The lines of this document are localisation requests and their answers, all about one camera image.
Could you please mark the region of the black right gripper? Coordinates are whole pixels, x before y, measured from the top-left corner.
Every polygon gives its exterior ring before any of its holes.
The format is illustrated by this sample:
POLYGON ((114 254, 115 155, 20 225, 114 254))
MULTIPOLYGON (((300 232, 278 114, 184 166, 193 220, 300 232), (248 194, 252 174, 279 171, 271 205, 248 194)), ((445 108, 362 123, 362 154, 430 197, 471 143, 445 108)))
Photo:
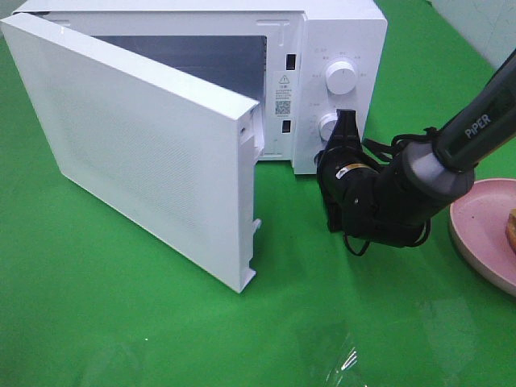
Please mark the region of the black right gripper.
POLYGON ((381 166, 363 151, 356 111, 338 109, 336 115, 331 139, 314 159, 329 232, 344 231, 343 201, 347 191, 381 171, 381 166))

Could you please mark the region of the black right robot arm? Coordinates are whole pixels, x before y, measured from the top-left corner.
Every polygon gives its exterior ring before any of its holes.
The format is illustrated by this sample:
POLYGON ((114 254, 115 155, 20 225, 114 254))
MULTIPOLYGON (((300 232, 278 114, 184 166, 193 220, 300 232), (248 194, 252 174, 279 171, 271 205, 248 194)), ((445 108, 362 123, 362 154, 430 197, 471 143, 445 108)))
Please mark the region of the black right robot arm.
POLYGON ((515 136, 515 55, 442 128, 390 144, 361 139, 354 110, 340 109, 315 157, 329 231, 366 244, 417 247, 431 219, 473 186, 474 169, 515 136))

